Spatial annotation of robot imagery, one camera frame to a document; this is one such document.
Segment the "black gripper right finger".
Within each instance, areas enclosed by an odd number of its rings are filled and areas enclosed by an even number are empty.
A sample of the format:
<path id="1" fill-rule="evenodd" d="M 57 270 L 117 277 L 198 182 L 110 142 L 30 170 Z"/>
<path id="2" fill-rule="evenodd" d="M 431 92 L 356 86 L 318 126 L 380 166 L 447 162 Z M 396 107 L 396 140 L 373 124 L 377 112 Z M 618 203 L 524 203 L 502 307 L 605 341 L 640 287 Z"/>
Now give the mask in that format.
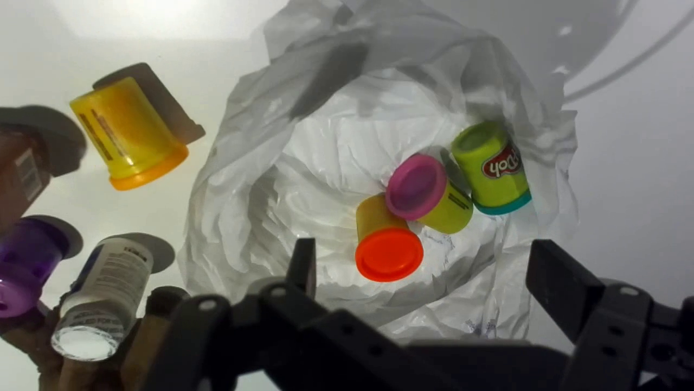
<path id="1" fill-rule="evenodd" d="M 531 244 L 524 284 L 574 345 L 559 391 L 694 391 L 694 298 L 601 281 L 551 240 Z"/>

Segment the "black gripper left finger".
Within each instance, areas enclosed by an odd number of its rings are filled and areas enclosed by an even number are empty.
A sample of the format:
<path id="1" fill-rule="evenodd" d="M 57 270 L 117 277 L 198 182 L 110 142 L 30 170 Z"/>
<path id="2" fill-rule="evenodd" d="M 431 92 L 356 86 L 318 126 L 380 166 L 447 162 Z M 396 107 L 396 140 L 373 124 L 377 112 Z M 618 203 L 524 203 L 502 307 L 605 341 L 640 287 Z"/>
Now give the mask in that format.
<path id="1" fill-rule="evenodd" d="M 183 301 L 141 391 L 234 391 L 265 372 L 283 391 L 453 391 L 415 353 L 350 312 L 315 302 L 317 244 L 297 240 L 289 271 L 239 305 L 222 295 Z"/>

